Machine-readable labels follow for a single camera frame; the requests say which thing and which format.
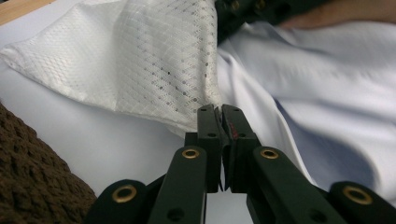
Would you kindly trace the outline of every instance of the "wooden surface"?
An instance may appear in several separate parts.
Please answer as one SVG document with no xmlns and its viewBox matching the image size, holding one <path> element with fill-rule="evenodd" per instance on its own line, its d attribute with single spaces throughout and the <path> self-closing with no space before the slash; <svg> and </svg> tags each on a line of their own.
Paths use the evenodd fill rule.
<svg viewBox="0 0 396 224">
<path fill-rule="evenodd" d="M 1 3 L 0 25 L 13 21 L 53 1 L 54 0 L 9 0 L 5 3 Z"/>
</svg>

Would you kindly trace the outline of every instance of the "brown knitted fabric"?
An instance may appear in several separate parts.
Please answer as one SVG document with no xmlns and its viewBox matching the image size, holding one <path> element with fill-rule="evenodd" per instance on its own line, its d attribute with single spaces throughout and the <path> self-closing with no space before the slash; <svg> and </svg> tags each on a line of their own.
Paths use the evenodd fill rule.
<svg viewBox="0 0 396 224">
<path fill-rule="evenodd" d="M 95 196 L 0 104 L 0 223 L 82 223 Z"/>
</svg>

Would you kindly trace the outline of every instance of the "metal rivet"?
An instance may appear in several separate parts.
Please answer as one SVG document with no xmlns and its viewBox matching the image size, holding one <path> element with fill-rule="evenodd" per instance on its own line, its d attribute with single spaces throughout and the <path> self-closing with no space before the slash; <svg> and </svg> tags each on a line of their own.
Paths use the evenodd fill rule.
<svg viewBox="0 0 396 224">
<path fill-rule="evenodd" d="M 182 152 L 182 155 L 187 159 L 195 159 L 199 156 L 199 151 L 195 149 L 186 149 Z"/>
<path fill-rule="evenodd" d="M 136 196 L 137 190 L 134 186 L 132 185 L 124 185 L 122 187 L 119 187 L 113 192 L 113 200 L 116 203 L 127 203 L 131 201 L 134 196 Z"/>
<path fill-rule="evenodd" d="M 359 188 L 346 186 L 343 189 L 343 193 L 350 201 L 354 203 L 367 205 L 373 202 L 373 198 L 364 190 Z"/>
<path fill-rule="evenodd" d="M 265 8 L 265 1 L 264 0 L 257 0 L 256 8 L 258 10 L 263 10 Z"/>
<path fill-rule="evenodd" d="M 266 158 L 266 159 L 270 159 L 270 160 L 274 160 L 276 158 L 279 157 L 279 155 L 272 149 L 263 149 L 260 154 Z"/>
<path fill-rule="evenodd" d="M 231 7 L 233 8 L 234 11 L 238 10 L 238 9 L 239 9 L 239 2 L 236 1 L 236 0 L 233 1 L 233 2 L 231 3 Z"/>
</svg>

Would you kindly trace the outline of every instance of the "white cloth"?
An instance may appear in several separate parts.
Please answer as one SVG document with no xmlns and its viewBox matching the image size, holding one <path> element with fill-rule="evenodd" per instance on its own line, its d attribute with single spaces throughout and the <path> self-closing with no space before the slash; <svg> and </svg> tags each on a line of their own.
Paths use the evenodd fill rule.
<svg viewBox="0 0 396 224">
<path fill-rule="evenodd" d="M 214 2 L 88 0 L 1 57 L 25 76 L 88 105 L 196 128 L 219 104 Z"/>
<path fill-rule="evenodd" d="M 257 22 L 220 46 L 220 92 L 264 145 L 302 158 L 320 187 L 352 180 L 396 204 L 395 49 L 392 24 L 287 31 Z"/>
</svg>

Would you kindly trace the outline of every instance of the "fabric fold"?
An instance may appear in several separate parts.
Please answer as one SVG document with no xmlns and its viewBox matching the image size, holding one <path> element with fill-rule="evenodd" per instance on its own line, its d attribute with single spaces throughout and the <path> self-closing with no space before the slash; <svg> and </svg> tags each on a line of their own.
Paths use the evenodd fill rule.
<svg viewBox="0 0 396 224">
<path fill-rule="evenodd" d="M 273 118 L 257 95 L 270 94 L 287 115 L 295 139 L 296 148 L 289 147 L 288 156 L 300 157 L 295 164 L 303 165 L 319 187 L 353 180 L 396 204 L 394 49 L 394 24 L 282 30 L 256 22 L 219 46 L 222 58 L 234 59 L 227 62 L 233 73 L 222 78 L 235 83 L 244 77 L 254 84 L 237 91 L 220 81 L 219 87 L 231 91 L 224 98 L 236 106 L 255 109 L 250 119 L 262 132 L 258 135 L 274 140 L 268 130 L 258 128 Z M 263 143 L 288 148 L 276 141 Z"/>
<path fill-rule="evenodd" d="M 197 108 L 220 104 L 216 21 L 211 0 L 88 0 L 0 55 L 69 98 L 183 135 Z"/>
</svg>

